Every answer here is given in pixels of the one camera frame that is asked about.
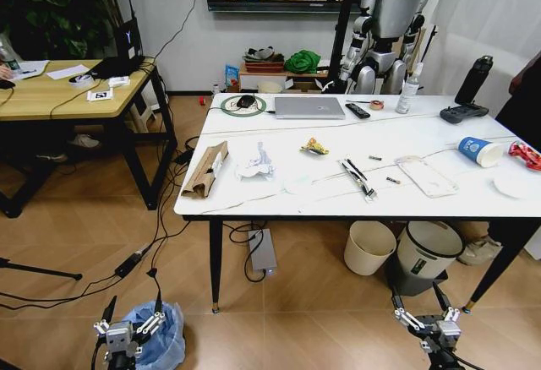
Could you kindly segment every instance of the green cloth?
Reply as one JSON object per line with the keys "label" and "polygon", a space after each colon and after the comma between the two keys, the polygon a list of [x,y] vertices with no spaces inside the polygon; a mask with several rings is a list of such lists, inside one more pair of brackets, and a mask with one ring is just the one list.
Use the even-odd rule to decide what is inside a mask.
{"label": "green cloth", "polygon": [[300,51],[286,60],[285,69],[292,73],[315,73],[321,56],[311,51]]}

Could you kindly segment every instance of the silver laptop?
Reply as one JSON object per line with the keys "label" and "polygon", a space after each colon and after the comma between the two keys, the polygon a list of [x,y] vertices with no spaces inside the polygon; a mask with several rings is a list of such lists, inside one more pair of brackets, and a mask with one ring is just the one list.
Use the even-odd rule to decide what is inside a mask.
{"label": "silver laptop", "polygon": [[275,97],[278,119],[344,119],[335,97]]}

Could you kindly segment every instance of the tape roll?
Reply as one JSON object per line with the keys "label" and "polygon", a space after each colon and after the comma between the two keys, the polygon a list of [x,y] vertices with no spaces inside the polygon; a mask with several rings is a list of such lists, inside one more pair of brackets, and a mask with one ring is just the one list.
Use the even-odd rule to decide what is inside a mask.
{"label": "tape roll", "polygon": [[69,83],[76,89],[85,89],[94,84],[94,79],[89,74],[81,74],[69,79]]}
{"label": "tape roll", "polygon": [[370,109],[372,110],[383,110],[383,101],[373,100],[370,102]]}

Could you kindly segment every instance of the shoe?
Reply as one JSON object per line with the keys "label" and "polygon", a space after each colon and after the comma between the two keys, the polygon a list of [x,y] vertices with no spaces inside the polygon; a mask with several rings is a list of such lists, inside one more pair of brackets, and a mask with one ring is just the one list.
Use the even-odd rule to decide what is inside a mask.
{"label": "shoe", "polygon": [[101,142],[90,137],[90,135],[77,134],[73,140],[68,141],[69,144],[77,146],[79,148],[84,148],[88,150],[100,149]]}
{"label": "shoe", "polygon": [[489,236],[470,243],[458,257],[458,261],[468,266],[477,266],[492,260],[503,247]]}
{"label": "shoe", "polygon": [[43,161],[52,161],[53,163],[64,163],[68,160],[68,155],[65,153],[40,153],[36,157]]}

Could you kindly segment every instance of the blue paper cup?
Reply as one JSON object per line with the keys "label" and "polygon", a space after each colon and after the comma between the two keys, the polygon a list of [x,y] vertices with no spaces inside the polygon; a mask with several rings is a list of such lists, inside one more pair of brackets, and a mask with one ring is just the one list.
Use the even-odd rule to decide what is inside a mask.
{"label": "blue paper cup", "polygon": [[481,167],[492,167],[504,154],[501,144],[467,136],[458,145],[460,153]]}

